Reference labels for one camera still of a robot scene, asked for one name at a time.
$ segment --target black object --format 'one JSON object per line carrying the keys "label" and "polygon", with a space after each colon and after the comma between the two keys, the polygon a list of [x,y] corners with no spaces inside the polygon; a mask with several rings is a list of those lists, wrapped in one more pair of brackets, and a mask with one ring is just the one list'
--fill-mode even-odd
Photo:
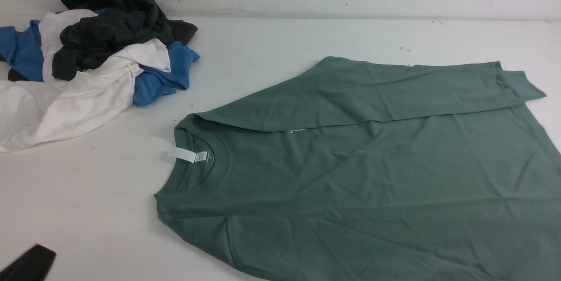
{"label": "black object", "polygon": [[196,25],[185,21],[170,21],[170,26],[174,41],[181,41],[182,45],[187,45],[198,30]]}
{"label": "black object", "polygon": [[181,41],[187,45],[192,39],[197,27],[184,21],[169,21],[154,0],[60,0],[68,9],[118,9],[129,13],[131,11],[144,11],[148,21],[158,21],[159,24],[168,23],[173,29],[174,41]]}
{"label": "black object", "polygon": [[0,281],[44,281],[55,257],[54,251],[35,245],[0,271]]}
{"label": "black object", "polygon": [[10,71],[8,71],[8,80],[10,82],[18,82],[18,81],[28,82],[29,81],[29,79],[27,79],[25,76],[18,73],[18,71],[16,71],[13,68],[10,69]]}
{"label": "black object", "polygon": [[170,21],[154,0],[60,0],[68,9],[108,9],[83,18],[60,34],[64,45],[53,57],[53,77],[69,81],[77,71],[95,69],[127,45],[158,38],[187,45],[197,27]]}
{"label": "black object", "polygon": [[96,17],[82,18],[60,34],[62,49],[53,57],[53,77],[70,81],[76,72],[96,69],[110,55],[134,43],[158,38],[168,45],[174,41],[169,23],[158,23],[143,11],[124,13],[108,9]]}

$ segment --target neckline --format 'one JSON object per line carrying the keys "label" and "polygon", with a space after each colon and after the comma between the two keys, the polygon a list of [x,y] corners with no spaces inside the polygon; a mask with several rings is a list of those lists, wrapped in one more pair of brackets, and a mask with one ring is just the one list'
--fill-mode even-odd
{"label": "neckline", "polygon": [[226,145],[214,133],[198,128],[193,122],[194,119],[195,115],[188,115],[175,127],[176,147],[194,151],[193,146],[188,143],[186,137],[190,133],[202,139],[211,148],[214,153],[214,165],[201,185],[196,188],[182,188],[182,185],[185,185],[185,179],[189,177],[192,163],[176,159],[170,177],[162,189],[156,193],[157,199],[163,196],[173,196],[181,197],[181,201],[184,203],[196,201],[213,193],[226,176],[228,166],[230,165],[230,155]]}

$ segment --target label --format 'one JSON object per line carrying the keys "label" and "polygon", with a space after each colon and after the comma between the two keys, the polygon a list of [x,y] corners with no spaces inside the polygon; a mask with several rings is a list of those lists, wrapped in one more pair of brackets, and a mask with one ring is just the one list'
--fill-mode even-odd
{"label": "label", "polygon": [[137,77],[138,75],[140,75],[140,73],[142,73],[144,70],[142,68],[140,68],[140,65],[138,65],[137,63],[128,63],[125,68],[128,68],[128,70],[132,73],[133,77]]}
{"label": "label", "polygon": [[174,147],[169,153],[168,157],[175,157],[193,163],[195,161],[196,153],[188,151],[186,149],[180,149],[179,147]]}
{"label": "label", "polygon": [[197,153],[197,157],[195,157],[195,163],[198,161],[206,161],[206,156],[208,155],[208,152],[199,152]]}
{"label": "label", "polygon": [[174,147],[169,153],[168,157],[175,157],[188,161],[189,163],[196,163],[198,161],[206,161],[208,157],[208,152],[191,152],[187,149],[180,149],[179,147]]}

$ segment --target t-shirt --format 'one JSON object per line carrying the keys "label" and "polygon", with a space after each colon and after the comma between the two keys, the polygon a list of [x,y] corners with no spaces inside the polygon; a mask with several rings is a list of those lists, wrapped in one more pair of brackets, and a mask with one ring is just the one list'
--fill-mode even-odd
{"label": "t-shirt", "polygon": [[561,157],[501,64],[327,57],[188,115],[158,215],[272,281],[560,280]]}

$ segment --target white table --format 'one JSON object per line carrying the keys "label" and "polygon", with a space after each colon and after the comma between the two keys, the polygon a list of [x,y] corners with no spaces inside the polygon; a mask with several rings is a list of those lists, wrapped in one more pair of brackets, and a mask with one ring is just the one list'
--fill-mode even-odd
{"label": "white table", "polygon": [[561,23],[183,19],[199,27],[190,46],[202,56],[187,91],[131,107],[83,137],[0,155],[0,267],[40,243],[58,253],[50,281],[252,279],[158,220],[153,195],[174,165],[166,157],[174,126],[328,55],[405,65],[499,60],[548,94],[529,107],[561,148]]}

